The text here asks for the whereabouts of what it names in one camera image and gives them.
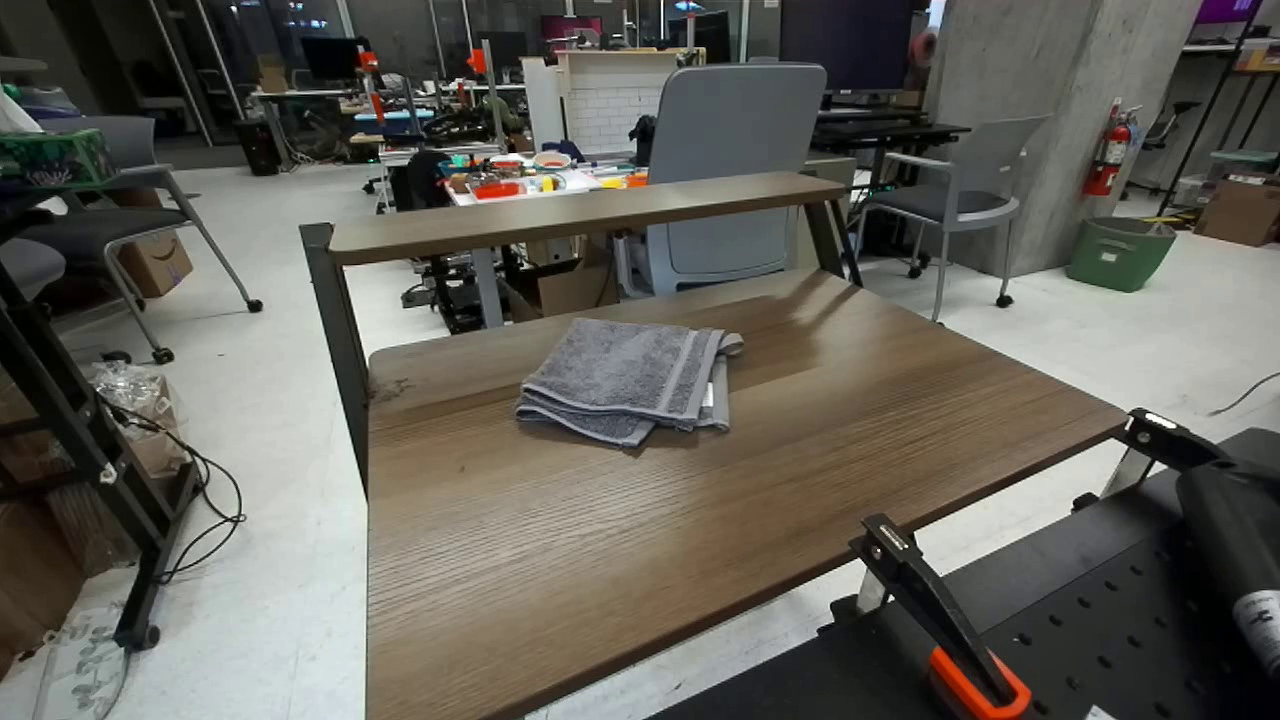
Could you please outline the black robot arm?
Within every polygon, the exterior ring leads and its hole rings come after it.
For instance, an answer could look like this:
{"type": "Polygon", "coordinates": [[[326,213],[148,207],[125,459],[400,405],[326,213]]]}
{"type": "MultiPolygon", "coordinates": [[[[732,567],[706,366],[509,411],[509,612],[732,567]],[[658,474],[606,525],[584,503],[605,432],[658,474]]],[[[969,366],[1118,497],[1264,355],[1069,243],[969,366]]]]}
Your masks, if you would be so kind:
{"type": "Polygon", "coordinates": [[[1191,468],[1175,481],[1188,532],[1259,669],[1280,673],[1274,484],[1264,474],[1191,468]]]}

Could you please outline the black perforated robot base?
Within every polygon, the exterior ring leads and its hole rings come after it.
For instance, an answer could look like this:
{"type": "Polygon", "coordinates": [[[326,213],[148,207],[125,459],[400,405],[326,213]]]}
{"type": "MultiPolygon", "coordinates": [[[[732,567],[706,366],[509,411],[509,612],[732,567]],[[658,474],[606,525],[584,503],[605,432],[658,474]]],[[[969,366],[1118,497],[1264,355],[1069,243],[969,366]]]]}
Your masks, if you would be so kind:
{"type": "MultiPolygon", "coordinates": [[[[1026,720],[1280,720],[1274,680],[1188,538],[1175,484],[1155,474],[946,578],[1030,688],[1026,720]]],[[[894,605],[838,618],[658,720],[956,720],[928,648],[894,605]]]]}

